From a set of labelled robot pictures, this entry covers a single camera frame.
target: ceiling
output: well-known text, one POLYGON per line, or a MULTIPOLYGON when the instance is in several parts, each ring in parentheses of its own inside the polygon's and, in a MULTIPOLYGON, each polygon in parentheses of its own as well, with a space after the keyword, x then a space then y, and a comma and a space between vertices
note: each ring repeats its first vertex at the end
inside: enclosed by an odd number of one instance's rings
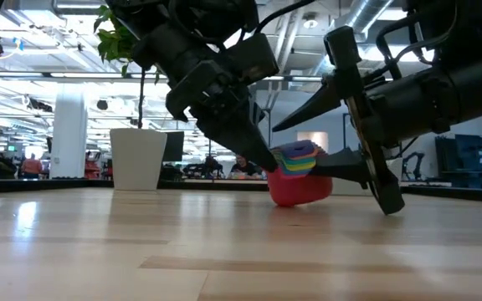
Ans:
MULTIPOLYGON (((93 33, 93 23, 96 19, 95 10, 101 0, 55 0, 52 7, 50 1, 21 0, 6 3, 0 13, 0 37, 4 53, 0 59, 0 72, 28 71, 49 73, 110 73, 119 74, 122 63, 103 63, 98 54, 99 39, 93 33)), ((260 20, 272 12, 291 3, 290 0, 258 0, 260 20)), ((331 25, 333 18, 339 18, 348 13, 351 1, 325 0, 317 1, 307 6, 302 15, 291 14, 288 23, 284 18, 271 22, 265 29, 271 48, 275 49, 279 42, 279 33, 286 27, 285 41, 278 54, 279 64, 284 62, 280 71, 282 74, 296 76, 318 75, 331 67, 322 43, 323 36, 331 25), (293 35, 295 20, 303 18, 307 13, 314 14, 317 26, 305 28, 300 25, 293 35), (293 36, 291 49, 286 48, 289 36, 293 36)), ((361 54, 364 61, 359 64, 362 70, 371 70, 382 65, 380 55, 375 51, 372 37, 380 27, 400 18, 403 14, 398 8, 389 8, 369 31, 368 40, 361 44, 361 54)), ((104 23, 102 27, 109 30, 104 23)), ((389 37, 398 51, 407 43, 403 33, 389 37)), ((401 64, 404 74, 415 73, 424 67, 415 62, 401 64)), ((139 74, 140 67, 132 64, 130 73, 139 74)), ((9 80, 1 74, 0 78, 0 141, 20 139, 29 144, 43 145, 45 137, 53 130, 53 114, 32 109, 31 99, 40 101, 56 109, 57 82, 53 80, 9 80)), ((98 99, 89 103, 88 144, 109 150, 108 132, 112 128, 132 127, 130 119, 136 117, 136 105, 139 96, 137 80, 85 80, 81 81, 86 89, 94 91, 98 99), (97 108, 97 101, 105 100, 107 110, 97 108)), ((278 94, 274 110, 288 114, 302 105, 318 87, 317 84, 284 83, 278 94), (306 97, 293 97, 298 93, 306 97)), ((257 85, 258 89, 268 90, 268 83, 257 85)), ((145 85, 144 116, 145 126, 156 130, 185 130, 186 152, 196 156, 208 153, 208 140, 197 130, 194 121, 187 124, 176 122, 165 109, 165 97, 169 91, 166 84, 145 85)), ((213 144, 216 153, 227 153, 228 150, 213 144)))

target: ceiling light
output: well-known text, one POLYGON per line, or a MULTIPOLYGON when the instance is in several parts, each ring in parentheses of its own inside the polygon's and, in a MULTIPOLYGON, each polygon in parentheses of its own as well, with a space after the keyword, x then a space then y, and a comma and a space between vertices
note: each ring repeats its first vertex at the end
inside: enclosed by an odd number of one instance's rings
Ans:
POLYGON ((305 28, 311 29, 317 26, 318 22, 315 20, 315 13, 307 13, 304 16, 304 26, 305 28))

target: person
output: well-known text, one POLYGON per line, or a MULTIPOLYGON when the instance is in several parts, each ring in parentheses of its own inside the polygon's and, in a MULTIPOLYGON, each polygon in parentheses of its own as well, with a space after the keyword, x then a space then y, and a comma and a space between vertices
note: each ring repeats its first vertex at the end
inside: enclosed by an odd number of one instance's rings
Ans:
POLYGON ((236 172, 244 173, 246 175, 245 179, 257 180, 260 178, 256 166, 248 162, 243 156, 236 155, 235 161, 236 163, 232 166, 229 178, 232 178, 232 174, 236 172))
POLYGON ((22 173, 24 179, 38 179, 38 175, 42 172, 42 162, 35 159, 35 155, 31 154, 31 159, 25 159, 22 164, 22 173))

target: light wood surface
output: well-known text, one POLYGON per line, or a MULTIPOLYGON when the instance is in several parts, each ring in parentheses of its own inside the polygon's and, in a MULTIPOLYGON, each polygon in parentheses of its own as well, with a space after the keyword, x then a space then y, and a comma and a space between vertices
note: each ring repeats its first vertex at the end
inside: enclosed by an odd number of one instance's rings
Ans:
POLYGON ((481 300, 482 202, 265 192, 0 194, 0 300, 481 300))

